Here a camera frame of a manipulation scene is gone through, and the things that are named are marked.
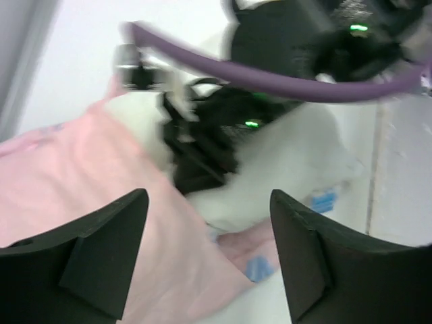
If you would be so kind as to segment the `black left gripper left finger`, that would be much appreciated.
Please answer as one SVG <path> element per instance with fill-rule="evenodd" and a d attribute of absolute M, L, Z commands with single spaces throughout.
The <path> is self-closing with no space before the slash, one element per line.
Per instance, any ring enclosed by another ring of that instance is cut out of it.
<path fill-rule="evenodd" d="M 51 231 L 1 249 L 1 322 L 122 319 L 149 197 L 136 189 Z"/>

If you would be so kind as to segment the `pink pillowcase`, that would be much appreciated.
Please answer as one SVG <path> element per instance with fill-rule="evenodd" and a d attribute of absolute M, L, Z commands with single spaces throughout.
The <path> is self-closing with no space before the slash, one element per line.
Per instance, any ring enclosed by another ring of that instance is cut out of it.
<path fill-rule="evenodd" d="M 218 236 L 148 227 L 142 150 L 104 109 L 1 145 L 1 249 L 91 214 L 136 189 L 148 211 L 123 317 L 116 323 L 283 323 L 289 319 L 271 222 Z"/>

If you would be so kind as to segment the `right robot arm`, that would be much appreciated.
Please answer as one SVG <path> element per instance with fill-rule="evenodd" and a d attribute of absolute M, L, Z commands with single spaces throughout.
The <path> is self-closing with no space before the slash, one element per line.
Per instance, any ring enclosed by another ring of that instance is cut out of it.
<path fill-rule="evenodd" d="M 327 74 L 336 82 L 371 79 L 410 59 L 426 1 L 270 1 L 240 8 L 228 1 L 234 29 L 225 37 L 227 61 L 296 79 Z M 217 188 L 235 172 L 235 146 L 296 109 L 300 102 L 235 87 L 218 78 L 189 82 L 194 120 L 161 99 L 171 121 L 165 142 L 173 150 L 174 184 L 183 194 Z"/>

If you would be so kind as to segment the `white pillow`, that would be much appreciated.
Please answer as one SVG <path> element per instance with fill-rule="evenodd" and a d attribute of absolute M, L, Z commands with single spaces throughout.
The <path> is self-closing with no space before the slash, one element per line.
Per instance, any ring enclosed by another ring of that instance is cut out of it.
<path fill-rule="evenodd" d="M 302 200 L 314 191 L 340 187 L 362 171 L 361 162 L 342 144 L 331 112 L 307 105 L 260 131 L 240 149 L 240 172 L 219 189 L 183 198 L 168 180 L 176 170 L 173 151 L 164 143 L 168 115 L 153 94 L 130 92 L 109 100 L 105 111 L 142 150 L 143 173 L 155 166 L 149 191 L 148 227 L 168 225 L 175 232 L 199 232 L 205 224 L 218 232 L 239 232 L 269 216 L 272 190 Z"/>

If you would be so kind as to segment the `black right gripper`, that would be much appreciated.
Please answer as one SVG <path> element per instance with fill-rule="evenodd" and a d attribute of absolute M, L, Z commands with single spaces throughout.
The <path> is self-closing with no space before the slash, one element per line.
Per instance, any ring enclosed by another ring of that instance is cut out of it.
<path fill-rule="evenodd" d="M 159 97 L 169 115 L 162 135 L 173 152 L 173 183 L 183 195 L 225 185 L 227 174 L 238 170 L 237 148 L 301 104 L 235 88 L 217 78 L 197 78 L 185 91 L 189 116 L 174 105 L 169 92 Z"/>

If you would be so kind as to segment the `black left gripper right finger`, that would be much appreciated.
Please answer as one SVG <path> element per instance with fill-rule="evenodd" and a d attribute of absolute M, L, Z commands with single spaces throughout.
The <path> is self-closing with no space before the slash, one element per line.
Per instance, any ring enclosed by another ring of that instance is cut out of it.
<path fill-rule="evenodd" d="M 293 323 L 431 322 L 431 247 L 367 236 L 281 190 L 270 216 Z"/>

